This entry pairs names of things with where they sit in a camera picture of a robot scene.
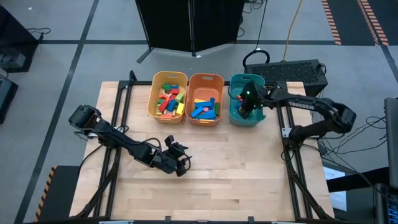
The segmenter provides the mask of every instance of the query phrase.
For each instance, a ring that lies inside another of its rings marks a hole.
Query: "orange bin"
[[[193,125],[197,126],[216,126],[222,119],[223,111],[223,87],[224,78],[215,74],[197,73],[192,75],[189,80],[187,103],[185,104],[185,114]],[[220,113],[215,121],[201,121],[191,117],[195,109],[195,98],[210,101],[213,97],[215,102],[220,104]]]
[[[180,92],[184,93],[182,103],[185,104],[185,101],[187,99],[188,86],[188,78],[186,74],[182,72],[158,72],[155,74],[152,81],[147,110],[149,115],[151,115],[159,123],[178,124],[182,121],[184,117],[183,113],[181,115],[175,115],[174,118],[161,118],[160,115],[156,115],[160,90],[162,89],[162,85],[165,83],[170,85],[178,85]]]

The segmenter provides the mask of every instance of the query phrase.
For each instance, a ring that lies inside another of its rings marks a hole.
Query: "black metal frame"
[[[112,122],[111,124],[113,126],[116,125],[117,122],[117,117],[118,117],[118,111],[119,111],[119,104],[121,101],[121,95],[122,92],[125,88],[127,88],[127,94],[126,94],[126,100],[124,102],[124,109],[123,109],[123,115],[122,115],[122,121],[121,121],[121,125],[125,125],[126,124],[126,120],[127,120],[127,112],[129,109],[129,102],[130,102],[130,97],[131,97],[131,91],[132,91],[132,86],[133,85],[152,85],[152,81],[137,81],[136,76],[134,75],[133,71],[130,71],[130,80],[129,81],[120,81],[119,85],[118,85],[118,92],[116,94],[116,101],[115,101],[115,106],[114,106],[114,111],[113,111],[113,117],[112,117]],[[280,126],[280,135],[281,137],[282,135],[282,128],[285,127],[285,123],[284,123],[284,117],[282,114],[282,108],[280,106],[277,107],[277,114],[278,114],[278,121],[279,121],[279,126]],[[291,108],[287,108],[287,117],[289,120],[289,126],[293,127],[294,126],[294,118],[293,118],[293,114],[292,114],[292,110]],[[282,144],[283,144],[283,149],[284,149],[284,156],[285,158],[288,158],[290,156],[289,154],[289,150],[290,147],[289,145],[286,143],[286,140],[284,138],[282,138]],[[104,157],[104,163],[103,163],[103,168],[102,168],[102,173],[101,173],[101,180],[100,180],[100,185],[103,183],[104,178],[106,177],[106,172],[108,170],[108,166],[109,166],[109,160],[110,160],[110,155],[111,155],[111,151],[113,149],[106,149],[106,154]],[[302,159],[301,159],[301,155],[299,150],[294,150],[294,156],[295,156],[295,160],[297,163],[297,171],[298,171],[298,175],[300,180],[302,181],[302,184],[306,187],[306,183],[305,183],[305,175],[304,175],[304,170],[303,170],[303,164],[302,164]],[[121,148],[117,148],[116,149],[116,155],[115,155],[115,160],[114,160],[114,164],[113,166],[117,166],[119,167],[119,162],[120,162],[120,157],[121,157]],[[290,160],[285,160],[286,166],[292,166],[292,161]],[[111,217],[111,212],[112,212],[112,207],[113,207],[113,199],[114,199],[114,193],[116,190],[116,180],[117,180],[117,176],[118,176],[118,168],[115,170],[116,175],[114,176],[114,179],[111,182],[111,186],[109,188],[109,197],[108,197],[108,201],[107,201],[107,205],[106,205],[106,211],[105,211],[105,216],[104,218],[108,218],[110,220]],[[299,202],[298,202],[298,198],[297,198],[297,191],[296,191],[296,184],[294,182],[294,180],[291,178],[291,176],[288,176],[289,179],[289,187],[290,187],[290,194],[292,197],[292,204],[293,204],[293,210],[294,210],[294,217],[295,217],[295,221],[296,222],[305,222],[305,223],[334,223],[333,220],[319,220],[319,219],[313,219],[312,217],[312,209],[309,206],[308,201],[304,199],[304,205],[305,205],[305,213],[307,215],[307,218],[302,218],[300,215],[300,207],[299,207]],[[98,200],[98,203],[96,205],[96,210],[93,214],[94,217],[98,217],[99,213],[100,213],[100,206],[101,206],[101,199],[102,197]],[[165,220],[134,220],[134,223],[153,223],[153,224],[164,224],[164,223],[181,223],[181,224],[192,224],[192,223],[211,223],[211,224],[226,224],[226,223],[235,223],[235,224],[266,224],[266,223],[275,223],[275,221],[273,222],[257,222],[254,221],[254,217],[248,217],[247,221],[238,221],[238,222],[224,222],[224,221],[219,221],[219,222],[213,222],[213,221],[209,221],[209,222],[201,222],[201,221],[171,221],[171,217],[167,216],[165,217]]]

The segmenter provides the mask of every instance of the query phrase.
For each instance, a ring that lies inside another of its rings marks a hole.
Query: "teal bin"
[[[249,75],[249,74],[236,74],[232,76],[231,83],[229,84],[229,92],[231,96],[236,97],[236,95],[241,94],[245,84],[253,80],[259,85],[264,86],[266,81],[259,75]],[[235,109],[238,100],[229,98],[229,122],[237,126],[253,127],[260,121],[266,118],[262,112],[262,108],[254,109],[247,119],[243,119],[239,114],[238,110]]]

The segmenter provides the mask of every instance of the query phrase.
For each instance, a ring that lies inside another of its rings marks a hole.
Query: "yellow block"
[[[195,102],[195,103],[201,103],[201,102],[206,102],[206,100],[194,99],[193,102]]]
[[[184,104],[183,103],[179,103],[178,104],[178,108],[177,108],[177,114],[181,115],[184,111]]]

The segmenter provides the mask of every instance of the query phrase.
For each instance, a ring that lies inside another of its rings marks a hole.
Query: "desk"
[[[103,82],[99,93],[96,107],[108,121],[117,86],[117,82]],[[288,87],[290,93],[305,93],[302,83],[288,83]],[[276,110],[265,108],[267,118],[254,128],[233,126],[228,119],[227,91],[225,86],[223,119],[214,128],[206,128],[193,126],[188,119],[180,124],[157,123],[147,114],[150,86],[133,86],[126,134],[138,141],[156,137],[162,144],[173,134],[176,141],[189,147],[186,152],[193,156],[192,168],[183,177],[165,174],[136,162],[122,150],[111,219],[164,220],[171,216],[172,220],[245,221],[253,216],[256,221],[294,220],[285,162],[280,158],[282,142]],[[309,111],[292,111],[295,124],[312,122]],[[315,140],[305,143],[316,146]],[[89,141],[85,156],[97,146],[96,140]],[[94,154],[81,169],[70,215],[82,210],[98,188],[104,151]],[[301,155],[309,191],[334,217],[319,152],[303,147]],[[297,195],[304,217],[299,190]]]

